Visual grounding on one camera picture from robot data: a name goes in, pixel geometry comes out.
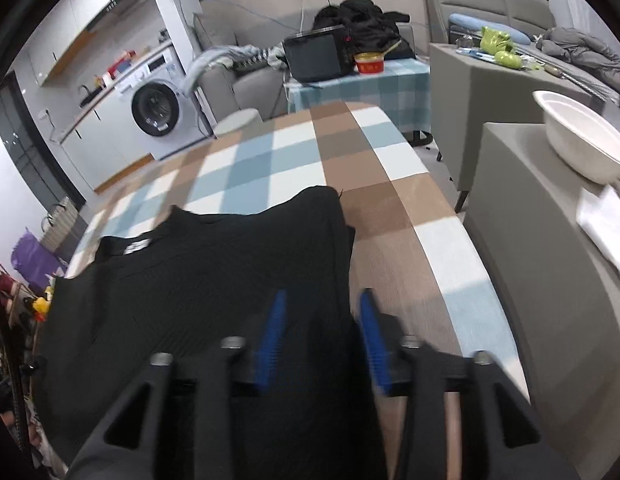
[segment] washing machine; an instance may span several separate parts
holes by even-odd
[[[156,160],[210,136],[194,95],[179,90],[184,76],[174,47],[168,46],[116,83],[132,114],[134,135]]]

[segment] washing machine door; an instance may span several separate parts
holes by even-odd
[[[152,81],[140,86],[132,97],[132,116],[148,135],[163,137],[179,120],[179,100],[167,84]]]

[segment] screw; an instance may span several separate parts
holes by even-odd
[[[172,354],[166,354],[164,352],[159,352],[154,354],[150,358],[150,364],[152,366],[168,366],[172,362]]]
[[[490,352],[485,350],[479,350],[472,357],[475,363],[478,365],[491,365],[494,363],[494,358],[490,355]]]
[[[245,339],[241,336],[231,335],[221,340],[221,348],[224,350],[238,350],[245,345]]]
[[[419,348],[421,340],[415,335],[404,335],[401,338],[401,346],[404,348]]]

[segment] gray comforter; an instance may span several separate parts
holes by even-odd
[[[620,57],[598,38],[576,28],[555,27],[546,30],[536,47],[548,56],[583,68],[620,92]]]

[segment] checkered tablecloth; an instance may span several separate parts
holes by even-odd
[[[286,92],[289,113],[356,101],[381,108],[403,133],[430,131],[430,67],[417,59],[386,61],[380,74],[355,73],[306,85],[291,80]]]
[[[399,130],[367,104],[335,102],[283,116],[158,164],[95,215],[68,275],[90,263],[103,235],[149,231],[173,204],[198,214],[252,214],[310,186],[339,191],[356,229],[353,309],[371,287],[407,333],[456,354],[489,350],[526,391],[503,309],[468,234]],[[386,437],[399,442],[396,412],[380,407],[380,416]]]

